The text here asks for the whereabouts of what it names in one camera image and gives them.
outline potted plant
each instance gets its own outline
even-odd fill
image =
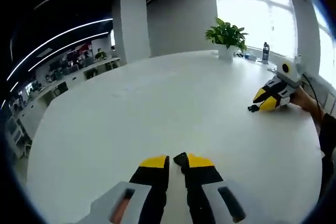
[[[217,26],[212,26],[207,30],[205,37],[211,40],[213,44],[218,44],[218,54],[220,59],[232,59],[234,52],[238,48],[243,52],[246,50],[245,35],[247,33],[241,33],[244,31],[244,27],[238,28],[235,25],[231,25],[228,22],[222,21],[220,18],[216,18]]]

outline white plant pot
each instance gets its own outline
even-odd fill
[[[225,45],[218,45],[218,55],[220,60],[231,61],[233,59],[234,53],[238,51],[238,47],[230,46],[226,49]]]

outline ceiling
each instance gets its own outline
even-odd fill
[[[34,52],[20,65],[13,76],[6,78],[30,52],[53,38],[54,36],[96,20],[112,17],[111,6],[113,0],[3,0],[3,14],[6,24],[1,41],[0,84],[3,92],[9,94],[10,88],[19,81],[27,81],[34,71],[27,70],[41,60],[37,56],[47,48],[57,50],[74,41],[95,34],[111,31],[112,21],[96,23],[60,36],[46,46]]]

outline black cable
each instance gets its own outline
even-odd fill
[[[314,90],[314,88],[313,88],[312,84],[310,83],[310,81],[308,80],[308,78],[306,77],[306,75],[303,73],[303,74],[302,74],[302,76],[303,76],[303,77],[305,77],[305,79],[308,81],[308,83],[309,83],[309,86],[311,87],[311,90],[312,90],[312,91],[313,91],[313,93],[314,93],[315,100],[316,100],[316,103],[317,103],[317,107],[319,108],[319,112],[320,112],[320,116],[321,116],[321,122],[322,122],[322,120],[323,120],[323,118],[322,118],[322,110],[321,110],[321,107],[320,107],[320,103],[319,103],[319,101],[318,101],[318,99],[317,99],[317,96],[316,96],[315,90]]]

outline green leaves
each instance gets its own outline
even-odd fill
[[[247,33],[241,33],[245,28],[238,28],[236,25],[232,25],[229,22],[224,22],[220,18],[216,17],[217,26],[211,26],[211,29],[205,32],[205,38],[210,40],[213,44],[226,45],[226,48],[230,46],[236,46],[242,51],[246,50],[245,35]]]

